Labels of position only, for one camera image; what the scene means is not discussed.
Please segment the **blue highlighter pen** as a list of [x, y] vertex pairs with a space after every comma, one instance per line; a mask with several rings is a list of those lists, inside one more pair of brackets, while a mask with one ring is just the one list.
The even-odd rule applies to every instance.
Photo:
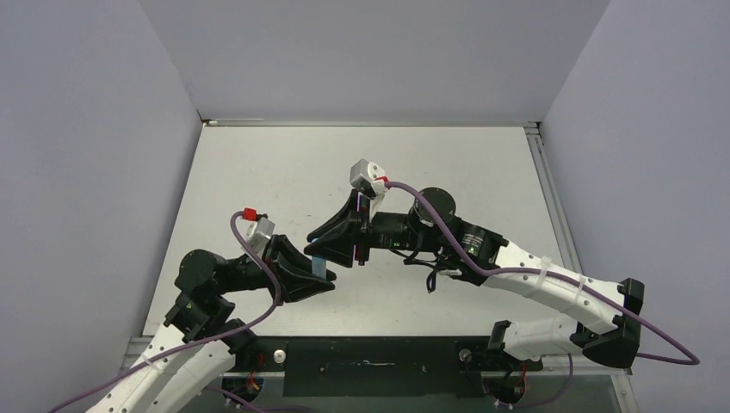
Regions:
[[328, 280], [326, 260], [324, 258], [312, 257], [312, 274], [321, 280]]

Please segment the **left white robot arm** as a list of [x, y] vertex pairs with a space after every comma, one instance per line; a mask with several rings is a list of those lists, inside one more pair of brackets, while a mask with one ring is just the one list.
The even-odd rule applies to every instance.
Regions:
[[[214, 378], [245, 370], [257, 357], [253, 326], [283, 303], [333, 290], [336, 275], [316, 272], [313, 260], [283, 235], [253, 243], [239, 237], [244, 253], [226, 259], [193, 250], [181, 261], [180, 293], [146, 350], [111, 385], [92, 412], [178, 412]], [[232, 317], [227, 293], [266, 290], [272, 303], [250, 322]]]

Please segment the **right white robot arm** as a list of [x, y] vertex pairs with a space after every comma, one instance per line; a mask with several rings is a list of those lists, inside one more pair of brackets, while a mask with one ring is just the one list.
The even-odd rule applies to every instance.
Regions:
[[455, 214], [455, 200], [441, 188], [425, 188], [408, 213], [377, 212], [374, 201], [353, 190], [345, 205], [307, 237], [304, 251], [350, 268], [371, 250], [390, 250], [406, 265], [430, 269], [426, 288], [439, 277], [515, 293], [557, 311], [534, 322], [496, 322], [486, 345], [495, 367], [576, 354], [599, 365], [629, 368], [640, 346], [639, 314], [644, 286], [626, 279], [595, 280], [531, 255], [504, 236]]

